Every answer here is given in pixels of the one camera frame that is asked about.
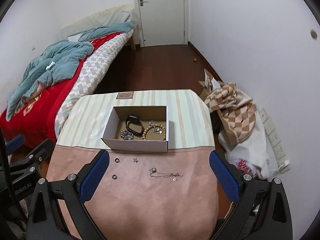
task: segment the label tag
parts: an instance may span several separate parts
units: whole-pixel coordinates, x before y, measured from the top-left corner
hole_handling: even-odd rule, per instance
[[[133,91],[118,93],[116,99],[132,99],[133,98],[133,93],[134,93]]]

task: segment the teal blanket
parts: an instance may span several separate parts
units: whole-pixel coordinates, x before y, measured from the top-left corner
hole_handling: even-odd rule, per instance
[[[125,22],[125,23],[120,23],[110,27],[92,29],[82,33],[82,36],[78,41],[92,41],[94,39],[106,36],[108,34],[118,33],[118,32],[128,33],[132,28],[133,28],[132,22]]]
[[[90,42],[59,41],[50,45],[41,56],[28,65],[19,87],[8,98],[6,120],[10,121],[16,109],[25,105],[26,98],[42,88],[71,79],[79,61],[93,52]]]

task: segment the dark brown floor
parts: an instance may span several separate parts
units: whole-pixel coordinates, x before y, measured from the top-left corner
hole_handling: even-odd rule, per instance
[[[95,94],[105,94],[139,90],[191,89],[198,95],[202,86],[198,81],[204,80],[204,68],[218,79],[214,70],[189,45],[166,45],[144,47],[131,51],[124,47],[98,85]],[[217,150],[224,152],[215,135]],[[20,149],[13,156],[13,161],[23,159],[30,149]],[[42,163],[41,174],[46,176],[49,160]],[[221,186],[218,186],[219,218],[227,213],[230,202]]]

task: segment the door frame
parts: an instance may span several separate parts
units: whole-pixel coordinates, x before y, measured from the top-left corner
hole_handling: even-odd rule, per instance
[[[184,44],[188,45],[188,41],[189,41],[189,0],[184,0],[183,5],[184,5]],[[138,15],[138,32],[139,32],[140,47],[144,47],[143,29],[142,29],[142,20],[141,20],[140,1],[139,0],[134,0],[134,8],[135,8],[135,11]]]

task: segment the red blanket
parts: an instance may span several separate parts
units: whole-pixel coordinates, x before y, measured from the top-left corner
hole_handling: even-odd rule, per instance
[[[119,34],[113,33],[91,41],[94,51]],[[56,142],[54,123],[57,112],[76,83],[86,59],[80,61],[72,79],[43,90],[41,95],[20,109],[9,122],[5,119],[5,110],[0,117],[0,126],[4,136],[12,139],[19,134],[23,134],[25,136],[25,145],[31,148],[36,147],[47,138]]]

